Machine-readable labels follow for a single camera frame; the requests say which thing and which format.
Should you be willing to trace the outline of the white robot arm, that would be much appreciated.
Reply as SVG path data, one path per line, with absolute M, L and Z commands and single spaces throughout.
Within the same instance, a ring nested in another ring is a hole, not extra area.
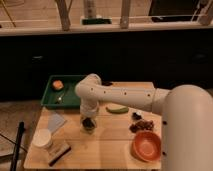
M 213 171 L 213 96 L 205 89 L 104 86 L 98 75 L 89 74 L 75 93 L 85 117 L 95 116 L 101 101 L 160 115 L 161 171 Z

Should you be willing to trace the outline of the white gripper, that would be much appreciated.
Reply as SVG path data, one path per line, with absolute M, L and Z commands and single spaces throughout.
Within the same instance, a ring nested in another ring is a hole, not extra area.
M 99 111 L 99 102 L 93 100 L 81 100 L 80 114 L 83 118 L 95 118 Z

